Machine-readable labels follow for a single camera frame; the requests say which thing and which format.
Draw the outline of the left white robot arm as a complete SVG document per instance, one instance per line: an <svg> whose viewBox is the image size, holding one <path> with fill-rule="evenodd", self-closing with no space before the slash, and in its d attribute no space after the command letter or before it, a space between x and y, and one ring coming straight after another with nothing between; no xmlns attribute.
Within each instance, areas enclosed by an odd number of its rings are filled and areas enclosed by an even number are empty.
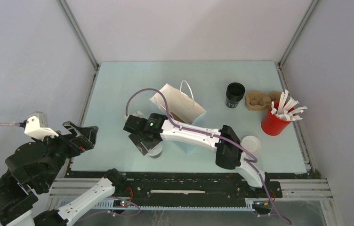
<svg viewBox="0 0 354 226"><path fill-rule="evenodd" d="M95 146L97 126L79 127L70 121L63 126L68 134L33 138L5 160L8 169L0 178L0 225L72 226L103 199L125 193L126 177L110 169L69 204L32 216L38 195L49 192L66 160Z"/></svg>

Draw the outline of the light blue paper bag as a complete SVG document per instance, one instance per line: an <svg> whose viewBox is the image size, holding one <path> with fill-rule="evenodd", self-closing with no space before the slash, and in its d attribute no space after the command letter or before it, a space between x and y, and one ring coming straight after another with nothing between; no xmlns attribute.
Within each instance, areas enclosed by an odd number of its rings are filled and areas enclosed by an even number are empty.
<svg viewBox="0 0 354 226"><path fill-rule="evenodd" d="M193 99L193 92L187 81L183 80L179 89L165 84L160 92L165 96L169 112L175 120L194 126L205 126L206 110Z"/></svg>

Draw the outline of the red cup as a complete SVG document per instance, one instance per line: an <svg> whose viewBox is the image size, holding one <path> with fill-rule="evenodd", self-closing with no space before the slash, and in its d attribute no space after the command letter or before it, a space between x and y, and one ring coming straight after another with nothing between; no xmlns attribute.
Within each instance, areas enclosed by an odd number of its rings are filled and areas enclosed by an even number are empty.
<svg viewBox="0 0 354 226"><path fill-rule="evenodd" d="M261 129L270 136L277 136L291 124L291 121L285 121L271 113L272 109L268 110L265 117L261 121Z"/></svg>

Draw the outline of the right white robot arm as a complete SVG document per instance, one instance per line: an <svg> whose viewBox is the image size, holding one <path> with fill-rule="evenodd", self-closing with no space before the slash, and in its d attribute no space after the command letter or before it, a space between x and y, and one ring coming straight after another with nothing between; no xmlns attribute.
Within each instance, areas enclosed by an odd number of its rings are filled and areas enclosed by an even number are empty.
<svg viewBox="0 0 354 226"><path fill-rule="evenodd" d="M129 137L142 155L158 156L163 141L201 146L216 155L215 164L218 167L240 174L255 196L263 197L270 191L267 174L254 165L257 161L255 156L241 146L230 126L208 129L152 113L147 119L129 115L123 129L130 133Z"/></svg>

